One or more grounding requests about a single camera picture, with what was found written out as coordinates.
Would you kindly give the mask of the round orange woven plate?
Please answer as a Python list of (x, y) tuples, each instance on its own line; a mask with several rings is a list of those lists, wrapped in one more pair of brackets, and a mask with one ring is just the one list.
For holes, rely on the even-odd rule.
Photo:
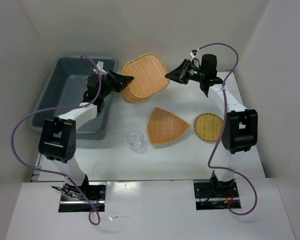
[(122, 97), (129, 103), (142, 103), (149, 99), (149, 97), (137, 97), (135, 96), (128, 87), (122, 90)]

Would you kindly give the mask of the square orange woven plate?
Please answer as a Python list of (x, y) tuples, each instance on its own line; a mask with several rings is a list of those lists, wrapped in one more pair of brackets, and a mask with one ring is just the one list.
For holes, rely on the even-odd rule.
[(154, 53), (143, 54), (128, 62), (122, 70), (125, 76), (133, 76), (127, 87), (140, 98), (147, 98), (165, 89), (170, 80), (165, 78), (168, 73), (161, 58)]

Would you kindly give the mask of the triangular orange woven plate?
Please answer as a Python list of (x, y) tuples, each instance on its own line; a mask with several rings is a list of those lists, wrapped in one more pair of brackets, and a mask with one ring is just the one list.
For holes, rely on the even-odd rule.
[(179, 116), (155, 107), (147, 123), (147, 136), (152, 145), (165, 145), (182, 137), (190, 124)]

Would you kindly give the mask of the clear plastic cup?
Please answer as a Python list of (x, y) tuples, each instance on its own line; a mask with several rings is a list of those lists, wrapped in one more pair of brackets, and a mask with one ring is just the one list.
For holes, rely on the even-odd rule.
[(144, 135), (140, 131), (138, 130), (131, 131), (127, 135), (126, 140), (134, 152), (141, 153), (143, 151)]

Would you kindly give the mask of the round yellow bamboo plate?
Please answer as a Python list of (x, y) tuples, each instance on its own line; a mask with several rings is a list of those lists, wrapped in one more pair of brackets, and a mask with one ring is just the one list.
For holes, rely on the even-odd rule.
[(204, 142), (216, 143), (223, 127), (223, 120), (216, 114), (203, 113), (193, 122), (195, 134)]

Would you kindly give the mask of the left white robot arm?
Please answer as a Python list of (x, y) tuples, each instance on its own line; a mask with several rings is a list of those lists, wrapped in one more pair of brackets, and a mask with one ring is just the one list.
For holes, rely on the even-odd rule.
[(87, 90), (81, 104), (43, 123), (39, 140), (39, 153), (52, 161), (65, 179), (64, 192), (72, 191), (79, 200), (90, 194), (88, 176), (75, 158), (77, 130), (95, 119), (104, 108), (104, 99), (112, 92), (120, 93), (134, 79), (111, 70), (106, 74), (94, 73), (87, 78)]

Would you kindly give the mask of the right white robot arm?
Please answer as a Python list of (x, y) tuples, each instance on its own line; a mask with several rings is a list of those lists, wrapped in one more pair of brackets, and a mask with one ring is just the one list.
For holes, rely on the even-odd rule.
[(201, 91), (211, 99), (223, 113), (221, 137), (223, 147), (229, 151), (221, 166), (215, 167), (212, 176), (216, 178), (209, 184), (209, 191), (215, 197), (227, 191), (227, 183), (235, 178), (235, 168), (239, 159), (258, 140), (258, 113), (247, 109), (223, 85), (224, 80), (217, 76), (217, 57), (204, 54), (200, 67), (196, 67), (189, 59), (165, 77), (171, 81), (186, 85), (190, 80), (199, 83)]

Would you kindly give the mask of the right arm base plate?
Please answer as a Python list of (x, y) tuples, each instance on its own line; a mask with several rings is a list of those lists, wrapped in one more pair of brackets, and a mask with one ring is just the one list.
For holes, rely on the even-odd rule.
[(208, 181), (194, 181), (193, 188), (197, 211), (223, 210), (228, 208), (229, 203), (232, 209), (242, 208), (235, 181), (218, 190), (212, 190), (212, 184)]

